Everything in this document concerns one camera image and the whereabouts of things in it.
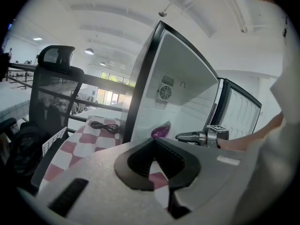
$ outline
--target mini fridge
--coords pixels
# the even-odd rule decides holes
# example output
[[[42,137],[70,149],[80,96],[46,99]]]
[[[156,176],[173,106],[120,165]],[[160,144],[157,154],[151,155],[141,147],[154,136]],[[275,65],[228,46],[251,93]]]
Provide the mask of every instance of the mini fridge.
[[[220,79],[187,39],[160,21],[135,61],[120,134],[122,143],[149,138],[153,129],[170,121],[171,139],[209,124],[229,129],[233,139],[253,132],[260,109],[253,96]]]

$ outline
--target cable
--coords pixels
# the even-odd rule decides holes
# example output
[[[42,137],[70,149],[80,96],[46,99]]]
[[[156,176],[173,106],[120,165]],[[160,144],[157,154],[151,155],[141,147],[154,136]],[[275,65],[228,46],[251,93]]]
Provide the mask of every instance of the cable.
[[[105,129],[107,132],[111,133],[111,134],[116,134],[119,132],[119,125],[118,124],[103,124],[101,122],[97,122],[97,121],[92,121],[90,123],[90,126],[93,129]]]

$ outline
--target window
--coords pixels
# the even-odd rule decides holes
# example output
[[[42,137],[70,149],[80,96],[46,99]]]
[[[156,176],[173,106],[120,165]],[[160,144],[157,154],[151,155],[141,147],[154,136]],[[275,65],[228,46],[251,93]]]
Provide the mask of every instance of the window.
[[[125,77],[122,77],[122,76],[119,76],[119,75],[116,75],[116,74],[104,72],[104,71],[101,72],[100,77],[104,78],[104,79],[114,81],[114,82],[117,82],[117,83],[123,83],[123,84],[126,84],[126,85],[129,84],[129,79],[128,78],[125,78]]]
[[[96,100],[100,104],[112,105],[124,102],[125,95],[114,93],[113,91],[98,89]]]

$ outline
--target checkered cloth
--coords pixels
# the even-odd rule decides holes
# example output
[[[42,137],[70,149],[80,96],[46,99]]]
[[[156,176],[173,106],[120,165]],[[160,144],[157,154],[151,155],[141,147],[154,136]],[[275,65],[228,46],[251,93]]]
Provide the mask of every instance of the checkered cloth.
[[[96,116],[89,118],[85,125],[70,136],[56,152],[41,182],[40,190],[56,176],[63,173],[82,158],[85,158],[94,152],[118,146],[120,144],[119,134],[110,134],[104,129],[93,129],[90,126],[90,123],[93,121],[104,124],[115,123],[120,125],[120,121],[117,119],[111,120]],[[169,199],[168,180],[157,162],[152,163],[149,180],[154,183],[154,196],[162,207],[166,208]]]

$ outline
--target fan vent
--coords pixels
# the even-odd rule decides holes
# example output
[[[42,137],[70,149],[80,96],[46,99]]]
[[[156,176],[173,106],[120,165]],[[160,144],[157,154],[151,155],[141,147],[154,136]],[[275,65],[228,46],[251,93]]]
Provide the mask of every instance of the fan vent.
[[[173,86],[174,85],[174,79],[172,79],[171,77],[168,77],[166,75],[163,76],[161,82],[164,83],[164,84],[167,84],[169,86]]]
[[[167,100],[170,98],[170,96],[172,95],[172,91],[171,88],[168,86],[164,86],[160,89],[159,91],[159,96],[163,99],[163,100]]]
[[[154,107],[165,109],[167,107],[168,102],[160,99],[155,99]]]

